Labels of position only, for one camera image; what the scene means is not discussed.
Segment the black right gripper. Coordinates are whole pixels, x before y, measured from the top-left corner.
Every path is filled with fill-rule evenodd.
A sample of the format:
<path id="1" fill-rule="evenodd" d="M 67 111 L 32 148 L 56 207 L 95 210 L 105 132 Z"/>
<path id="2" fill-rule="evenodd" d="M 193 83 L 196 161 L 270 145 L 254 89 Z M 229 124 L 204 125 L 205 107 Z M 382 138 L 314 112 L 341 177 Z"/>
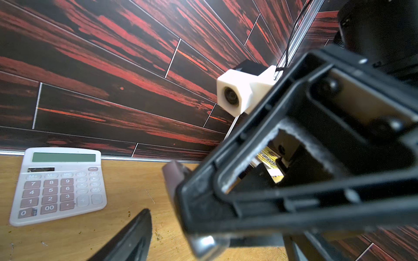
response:
<path id="1" fill-rule="evenodd" d="M 276 188 L 229 187 L 280 131 Z M 302 233 L 418 220 L 418 90 L 337 46 L 312 50 L 186 178 L 198 235 Z"/>

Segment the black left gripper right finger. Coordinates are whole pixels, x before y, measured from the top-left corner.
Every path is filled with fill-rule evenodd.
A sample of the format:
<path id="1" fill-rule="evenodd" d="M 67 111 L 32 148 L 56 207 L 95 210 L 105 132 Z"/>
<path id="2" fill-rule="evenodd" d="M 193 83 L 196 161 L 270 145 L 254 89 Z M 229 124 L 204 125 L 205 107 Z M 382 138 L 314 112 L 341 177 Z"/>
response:
<path id="1" fill-rule="evenodd" d="M 283 236 L 290 261 L 345 261 L 346 257 L 320 234 L 304 232 Z"/>

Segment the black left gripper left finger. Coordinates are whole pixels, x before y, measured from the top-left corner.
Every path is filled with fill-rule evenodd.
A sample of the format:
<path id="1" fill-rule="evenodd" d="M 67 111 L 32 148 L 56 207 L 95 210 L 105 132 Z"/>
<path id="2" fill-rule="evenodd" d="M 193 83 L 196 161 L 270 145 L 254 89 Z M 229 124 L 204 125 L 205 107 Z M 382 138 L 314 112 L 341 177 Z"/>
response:
<path id="1" fill-rule="evenodd" d="M 145 261 L 151 239 L 151 213 L 143 209 L 89 261 Z"/>

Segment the large black smart key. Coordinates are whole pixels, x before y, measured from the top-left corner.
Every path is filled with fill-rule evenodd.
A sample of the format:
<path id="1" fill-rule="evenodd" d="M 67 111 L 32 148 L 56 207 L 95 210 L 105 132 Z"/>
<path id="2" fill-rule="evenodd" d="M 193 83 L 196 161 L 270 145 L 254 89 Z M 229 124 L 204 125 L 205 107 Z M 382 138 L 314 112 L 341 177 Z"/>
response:
<path id="1" fill-rule="evenodd" d="M 188 230 L 190 211 L 181 193 L 182 184 L 192 171 L 177 161 L 171 161 L 162 168 L 162 173 L 169 199 L 193 255 L 198 261 L 215 260 L 230 246 L 230 239 L 202 236 Z"/>

